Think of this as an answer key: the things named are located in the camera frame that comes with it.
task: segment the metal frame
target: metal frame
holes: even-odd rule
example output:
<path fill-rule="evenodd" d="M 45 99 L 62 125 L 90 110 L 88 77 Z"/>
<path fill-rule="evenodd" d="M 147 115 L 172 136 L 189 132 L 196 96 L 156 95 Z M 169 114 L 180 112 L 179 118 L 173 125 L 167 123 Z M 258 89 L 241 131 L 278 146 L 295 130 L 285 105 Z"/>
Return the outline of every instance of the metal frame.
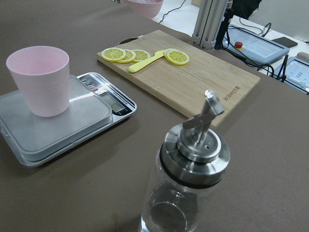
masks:
<path fill-rule="evenodd" d="M 193 43 L 208 50 L 214 48 L 226 7 L 232 2 L 232 0 L 202 1 L 192 35 Z"/>

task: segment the scale platform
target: scale platform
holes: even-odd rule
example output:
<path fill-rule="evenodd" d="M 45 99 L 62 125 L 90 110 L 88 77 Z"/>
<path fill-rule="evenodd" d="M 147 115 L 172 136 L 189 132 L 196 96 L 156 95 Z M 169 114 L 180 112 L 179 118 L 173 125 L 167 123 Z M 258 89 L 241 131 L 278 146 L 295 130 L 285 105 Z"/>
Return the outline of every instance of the scale platform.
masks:
<path fill-rule="evenodd" d="M 39 166 L 107 129 L 112 107 L 77 77 L 70 76 L 70 103 L 61 114 L 33 114 L 20 91 L 0 96 L 0 129 L 18 161 Z"/>

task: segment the stainless steel lid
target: stainless steel lid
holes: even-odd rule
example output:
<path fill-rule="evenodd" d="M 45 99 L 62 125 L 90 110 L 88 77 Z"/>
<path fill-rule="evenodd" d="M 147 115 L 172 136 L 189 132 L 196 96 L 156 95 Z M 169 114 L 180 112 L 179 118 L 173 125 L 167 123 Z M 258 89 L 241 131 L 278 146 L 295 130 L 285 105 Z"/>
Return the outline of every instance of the stainless steel lid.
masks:
<path fill-rule="evenodd" d="M 160 152 L 167 174 L 178 183 L 197 189 L 218 183 L 230 161 L 226 142 L 209 129 L 224 108 L 213 91 L 206 90 L 205 98 L 202 113 L 173 127 Z"/>

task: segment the plastic cup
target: plastic cup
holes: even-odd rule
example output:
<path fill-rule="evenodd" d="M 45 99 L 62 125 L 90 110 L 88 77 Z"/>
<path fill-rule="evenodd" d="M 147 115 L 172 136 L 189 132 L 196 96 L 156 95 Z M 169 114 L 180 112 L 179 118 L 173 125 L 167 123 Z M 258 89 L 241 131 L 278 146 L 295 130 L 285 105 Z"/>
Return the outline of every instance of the plastic cup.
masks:
<path fill-rule="evenodd" d="M 6 60 L 32 113 L 51 117 L 69 106 L 69 56 L 56 47 L 26 47 Z"/>

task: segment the dispenser lever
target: dispenser lever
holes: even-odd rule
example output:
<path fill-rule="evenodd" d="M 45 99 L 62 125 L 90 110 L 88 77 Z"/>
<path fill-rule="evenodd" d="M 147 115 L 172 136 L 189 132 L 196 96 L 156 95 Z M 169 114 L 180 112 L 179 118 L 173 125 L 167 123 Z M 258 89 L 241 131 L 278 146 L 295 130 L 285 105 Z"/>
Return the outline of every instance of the dispenser lever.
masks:
<path fill-rule="evenodd" d="M 183 123 L 183 128 L 185 130 L 201 127 L 203 131 L 206 131 L 211 121 L 216 116 L 223 113 L 224 107 L 213 90 L 207 89 L 205 91 L 205 99 L 206 101 L 202 112 Z"/>

